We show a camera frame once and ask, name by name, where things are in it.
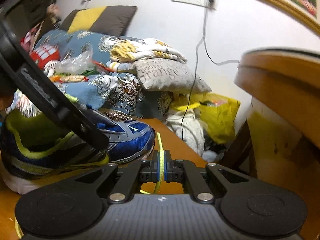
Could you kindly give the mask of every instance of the nike logo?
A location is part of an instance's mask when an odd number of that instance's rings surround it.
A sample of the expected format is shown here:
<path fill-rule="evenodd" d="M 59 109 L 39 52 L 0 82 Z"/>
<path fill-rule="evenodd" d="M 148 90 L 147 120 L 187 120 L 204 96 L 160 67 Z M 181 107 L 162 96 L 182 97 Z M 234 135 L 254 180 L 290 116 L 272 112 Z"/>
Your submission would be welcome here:
<path fill-rule="evenodd" d="M 132 130 L 134 130 L 134 131 L 137 131 L 138 129 L 137 128 L 133 128 L 133 127 L 131 127 L 130 125 L 128 125 Z"/>

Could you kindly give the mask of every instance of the white wall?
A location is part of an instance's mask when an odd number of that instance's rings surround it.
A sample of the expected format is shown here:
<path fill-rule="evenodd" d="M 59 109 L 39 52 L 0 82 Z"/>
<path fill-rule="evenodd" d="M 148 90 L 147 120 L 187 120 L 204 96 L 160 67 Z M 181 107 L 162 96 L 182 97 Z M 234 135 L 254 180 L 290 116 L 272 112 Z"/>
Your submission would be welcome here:
<path fill-rule="evenodd" d="M 320 39 L 304 25 L 272 6 L 257 0 L 217 0 L 207 22 L 207 47 L 217 61 L 240 59 L 249 50 L 266 46 L 285 46 L 320 51 Z M 65 18 L 72 10 L 82 8 L 80 0 L 57 0 Z M 92 0 L 89 8 L 103 5 L 138 6 L 126 35 L 153 37 L 178 49 L 195 68 L 195 47 L 202 35 L 204 8 L 170 0 Z M 241 101 L 236 130 L 245 120 L 251 96 L 234 83 L 236 64 L 214 65 L 199 49 L 198 74 L 215 93 Z"/>

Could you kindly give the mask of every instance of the yellow plastic bag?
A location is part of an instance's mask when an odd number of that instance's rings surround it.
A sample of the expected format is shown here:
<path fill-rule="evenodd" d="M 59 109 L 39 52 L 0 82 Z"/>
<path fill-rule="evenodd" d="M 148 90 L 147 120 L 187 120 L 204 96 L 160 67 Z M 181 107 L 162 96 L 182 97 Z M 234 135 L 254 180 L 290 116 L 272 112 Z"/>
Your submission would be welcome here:
<path fill-rule="evenodd" d="M 176 111 L 185 111 L 188 98 L 176 96 L 171 107 Z M 205 130 L 217 144 L 227 143 L 235 139 L 234 120 L 240 102 L 214 93 L 193 94 L 188 109 L 199 109 L 200 120 L 207 124 Z"/>

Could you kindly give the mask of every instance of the power cord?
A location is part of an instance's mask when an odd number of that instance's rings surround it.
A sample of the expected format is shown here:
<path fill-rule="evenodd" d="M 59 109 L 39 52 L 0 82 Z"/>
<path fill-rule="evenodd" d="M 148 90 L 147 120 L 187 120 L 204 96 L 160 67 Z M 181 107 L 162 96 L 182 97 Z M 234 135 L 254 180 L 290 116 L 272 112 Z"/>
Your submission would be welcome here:
<path fill-rule="evenodd" d="M 189 108 L 189 105 L 190 105 L 190 100 L 191 100 L 191 94 L 192 94 L 192 91 L 193 91 L 193 88 L 196 84 L 196 79 L 197 79 L 197 69 L 198 69 L 198 62 L 199 62 L 199 56 L 198 56 L 198 49 L 200 47 L 200 45 L 202 44 L 202 42 L 204 43 L 204 49 L 205 49 L 205 52 L 207 53 L 207 56 L 209 57 L 209 59 L 217 66 L 222 66 L 222 65 L 225 65 L 225 64 L 229 64 L 229 63 L 240 63 L 238 60 L 226 60 L 226 61 L 223 61 L 223 62 L 220 62 L 220 63 L 216 63 L 212 60 L 212 58 L 210 57 L 209 53 L 208 53 L 208 50 L 207 50 L 207 44 L 206 44 L 206 41 L 205 41 L 205 35 L 206 35 L 206 26 L 207 26 L 207 18 L 208 18 L 208 11 L 209 11 L 209 8 L 213 5 L 214 3 L 214 0 L 207 0 L 207 3 L 206 3 L 206 6 L 204 8 L 204 18 L 203 18 L 203 31 L 202 31 L 202 37 L 201 37 L 201 40 L 198 42 L 197 46 L 196 46 L 196 67 L 195 67 L 195 79 L 192 83 L 192 86 L 191 86 L 191 90 L 190 90 L 190 94 L 189 94 L 189 100 L 188 100 L 188 105 L 187 105 L 187 109 L 182 117 L 182 121 L 181 121 L 181 135 L 182 135 L 182 140 L 183 140 L 183 120 L 187 114 L 187 111 L 188 111 L 188 108 Z"/>

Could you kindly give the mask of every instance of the blue sneaker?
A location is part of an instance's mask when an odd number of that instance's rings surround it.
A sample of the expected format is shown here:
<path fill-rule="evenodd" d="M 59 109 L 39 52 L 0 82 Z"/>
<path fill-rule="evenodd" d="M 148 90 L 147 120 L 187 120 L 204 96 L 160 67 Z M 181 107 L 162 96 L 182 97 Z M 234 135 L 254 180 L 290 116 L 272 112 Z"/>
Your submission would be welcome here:
<path fill-rule="evenodd" d="M 83 169 L 126 163 L 152 152 L 155 131 L 149 125 L 136 120 L 114 122 L 98 111 L 82 108 L 109 138 L 107 149 L 95 150 L 44 114 L 27 118 L 15 109 L 7 115 L 0 136 L 0 173 L 11 190 L 25 194 Z"/>

